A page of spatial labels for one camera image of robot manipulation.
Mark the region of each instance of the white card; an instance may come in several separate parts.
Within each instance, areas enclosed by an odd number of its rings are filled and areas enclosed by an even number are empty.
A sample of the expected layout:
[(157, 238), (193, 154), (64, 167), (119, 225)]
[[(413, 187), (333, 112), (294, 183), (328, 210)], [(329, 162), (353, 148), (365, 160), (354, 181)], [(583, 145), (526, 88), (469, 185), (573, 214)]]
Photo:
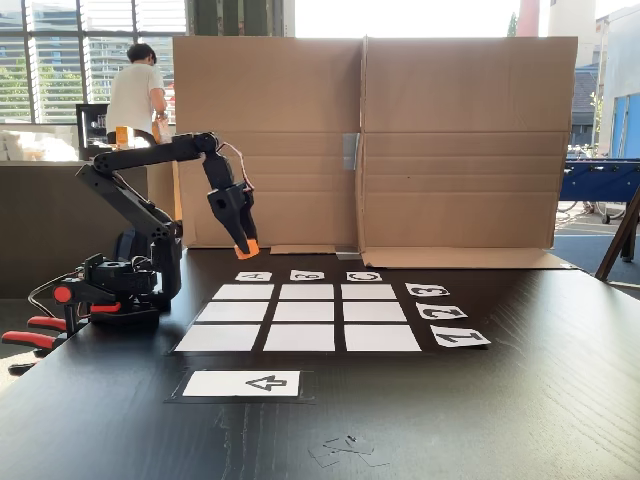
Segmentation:
[(261, 322), (269, 302), (210, 302), (197, 322)]
[(279, 302), (274, 322), (333, 322), (333, 302)]
[(443, 297), (449, 295), (446, 288), (440, 285), (420, 285), (418, 283), (405, 283), (407, 290), (414, 297)]
[(333, 325), (271, 325), (265, 352), (333, 352)]
[(344, 302), (345, 322), (406, 322), (398, 302)]
[(389, 284), (358, 285), (351, 283), (342, 285), (344, 300), (395, 300), (396, 294)]
[(183, 397), (297, 397), (300, 372), (206, 371), (193, 372)]
[(313, 285), (286, 284), (280, 290), (280, 300), (333, 300), (333, 285), (326, 283)]
[(226, 284), (213, 296), (214, 300), (269, 300), (273, 285)]
[(467, 318), (458, 307), (447, 305), (425, 305), (416, 303), (420, 316), (425, 320), (454, 320), (456, 318)]
[(345, 325), (349, 352), (419, 352), (409, 325)]
[(291, 270), (292, 282), (308, 282), (311, 280), (324, 280), (324, 273), (305, 272), (304, 270)]
[(193, 325), (177, 352), (250, 352), (260, 325)]
[(382, 277), (376, 272), (347, 272), (350, 282), (381, 282)]
[(240, 272), (236, 277), (239, 282), (268, 282), (271, 272)]
[(431, 325), (431, 331), (438, 344), (443, 347), (468, 347), (491, 343), (480, 332), (471, 328), (447, 328)]

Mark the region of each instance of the cardboard wall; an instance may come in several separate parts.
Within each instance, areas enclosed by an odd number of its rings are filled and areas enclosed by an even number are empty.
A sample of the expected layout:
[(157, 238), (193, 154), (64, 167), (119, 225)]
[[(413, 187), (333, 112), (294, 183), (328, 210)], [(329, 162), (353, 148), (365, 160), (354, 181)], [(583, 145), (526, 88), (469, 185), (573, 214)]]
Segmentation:
[(365, 45), (360, 249), (550, 247), (577, 40)]
[[(360, 40), (174, 38), (178, 133), (215, 131), (243, 152), (262, 246), (356, 243), (344, 135), (360, 131), (361, 58)], [(230, 246), (199, 163), (178, 177), (185, 244)]]

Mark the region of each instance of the red handle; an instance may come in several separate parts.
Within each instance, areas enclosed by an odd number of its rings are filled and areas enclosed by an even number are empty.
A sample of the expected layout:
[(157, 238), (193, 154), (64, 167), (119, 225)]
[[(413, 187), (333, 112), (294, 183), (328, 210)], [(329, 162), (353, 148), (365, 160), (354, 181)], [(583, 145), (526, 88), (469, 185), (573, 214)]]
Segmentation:
[(62, 318), (55, 317), (31, 317), (27, 321), (27, 325), (33, 328), (55, 330), (56, 332), (65, 332), (67, 330), (65, 321)]
[(25, 347), (45, 348), (53, 350), (55, 338), (41, 333), (31, 332), (6, 332), (2, 335), (2, 343), (12, 345), (24, 345)]

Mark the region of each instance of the person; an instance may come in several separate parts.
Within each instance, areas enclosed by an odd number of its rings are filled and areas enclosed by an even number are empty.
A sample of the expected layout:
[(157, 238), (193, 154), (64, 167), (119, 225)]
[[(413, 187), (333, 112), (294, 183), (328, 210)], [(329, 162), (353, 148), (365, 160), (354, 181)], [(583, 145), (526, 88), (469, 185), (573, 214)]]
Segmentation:
[(132, 45), (127, 57), (131, 65), (118, 72), (111, 83), (107, 140), (116, 143), (116, 127), (131, 127), (134, 136), (155, 145), (151, 128), (153, 111), (157, 118), (166, 119), (167, 109), (162, 74), (155, 67), (157, 57), (145, 43)]

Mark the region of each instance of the black table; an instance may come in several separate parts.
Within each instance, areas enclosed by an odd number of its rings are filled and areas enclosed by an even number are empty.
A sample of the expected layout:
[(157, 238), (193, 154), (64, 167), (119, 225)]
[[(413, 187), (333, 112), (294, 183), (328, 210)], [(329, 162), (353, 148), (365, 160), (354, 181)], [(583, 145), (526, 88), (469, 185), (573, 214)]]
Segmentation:
[[(360, 261), (188, 251), (154, 332), (82, 330), (0, 396), (3, 480), (638, 479), (640, 309), (580, 271), (382, 271), (419, 354), (168, 352), (239, 271)], [(441, 284), (487, 349), (436, 344), (404, 282)], [(265, 323), (270, 323), (269, 313)], [(336, 318), (336, 324), (342, 319)], [(315, 404), (166, 402), (193, 368), (313, 372)], [(353, 433), (392, 455), (322, 469), (307, 448)]]

